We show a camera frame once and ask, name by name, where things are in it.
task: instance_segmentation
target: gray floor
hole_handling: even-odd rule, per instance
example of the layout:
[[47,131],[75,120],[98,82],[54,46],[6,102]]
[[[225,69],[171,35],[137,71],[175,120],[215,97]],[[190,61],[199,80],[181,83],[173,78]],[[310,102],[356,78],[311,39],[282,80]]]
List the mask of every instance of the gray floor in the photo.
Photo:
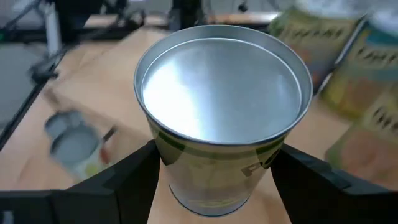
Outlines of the gray floor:
[[[167,13],[171,7],[172,0],[130,0],[133,9],[145,8],[150,12]],[[281,8],[286,8],[292,0],[275,0]],[[16,0],[0,0],[0,24],[7,18],[13,17],[15,11],[12,8]],[[238,13],[238,6],[243,0],[203,0],[206,11],[211,10],[214,14]],[[274,11],[270,4],[271,0],[248,0],[250,11]],[[29,14],[22,26],[41,25],[37,15]],[[40,60],[43,49],[25,48],[22,45],[0,44],[0,130],[9,121],[18,107],[22,104],[32,89],[32,84],[27,74],[28,68]]]

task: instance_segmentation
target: shiny metal surface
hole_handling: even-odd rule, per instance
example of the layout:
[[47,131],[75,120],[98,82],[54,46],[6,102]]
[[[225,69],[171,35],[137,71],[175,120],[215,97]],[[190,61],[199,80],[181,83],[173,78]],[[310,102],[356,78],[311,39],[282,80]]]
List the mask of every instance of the shiny metal surface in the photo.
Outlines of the shiny metal surface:
[[235,26],[182,30],[141,59],[136,96],[174,134],[213,144],[252,144],[288,131],[306,112],[308,70],[282,42]]

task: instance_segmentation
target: open tin can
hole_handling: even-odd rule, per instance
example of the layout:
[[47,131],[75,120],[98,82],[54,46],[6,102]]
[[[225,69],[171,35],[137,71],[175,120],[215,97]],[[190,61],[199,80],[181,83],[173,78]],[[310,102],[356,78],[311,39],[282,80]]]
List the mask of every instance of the open tin can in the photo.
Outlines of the open tin can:
[[172,193],[205,216],[246,202],[313,91],[306,66],[281,41],[223,25],[181,30],[153,45],[134,88]]

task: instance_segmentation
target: wooden table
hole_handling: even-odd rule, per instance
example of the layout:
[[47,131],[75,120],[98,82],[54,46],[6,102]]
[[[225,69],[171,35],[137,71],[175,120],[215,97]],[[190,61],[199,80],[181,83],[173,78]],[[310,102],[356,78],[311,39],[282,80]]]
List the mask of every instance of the wooden table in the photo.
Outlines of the wooden table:
[[[70,52],[60,68],[74,72],[63,75],[51,86],[54,96],[65,107],[95,114],[128,130],[137,139],[136,147],[144,144],[151,135],[134,96],[134,69],[148,47],[166,35],[166,32],[142,28],[117,44],[89,44]],[[111,45],[114,47],[103,53]],[[48,158],[47,136],[36,131],[38,127],[42,129],[53,112],[51,103],[40,95],[0,152],[0,166],[7,166],[7,169],[0,169],[0,189],[64,189],[72,184],[65,171]],[[290,133],[286,143],[323,158],[325,151],[348,126],[349,122],[330,113],[315,98],[308,114]],[[132,150],[126,147],[124,154]],[[148,223],[290,222],[271,172],[263,177],[243,208],[222,218],[199,217],[182,208],[172,197],[164,172],[162,167]]]

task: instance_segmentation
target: can lid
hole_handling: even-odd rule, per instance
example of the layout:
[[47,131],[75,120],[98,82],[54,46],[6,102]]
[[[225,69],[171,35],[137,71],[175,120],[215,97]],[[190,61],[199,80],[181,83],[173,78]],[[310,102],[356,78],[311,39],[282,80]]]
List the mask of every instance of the can lid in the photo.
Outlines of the can lid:
[[329,19],[359,19],[369,9],[367,1],[359,0],[296,0],[295,6],[314,16]]
[[101,138],[93,128],[80,125],[59,135],[50,153],[62,163],[76,163],[89,158],[100,142]]
[[70,127],[76,127],[83,124],[83,116],[77,110],[58,112],[51,116],[44,125],[45,132],[56,139]]
[[398,7],[385,7],[372,14],[369,22],[378,29],[398,36]]

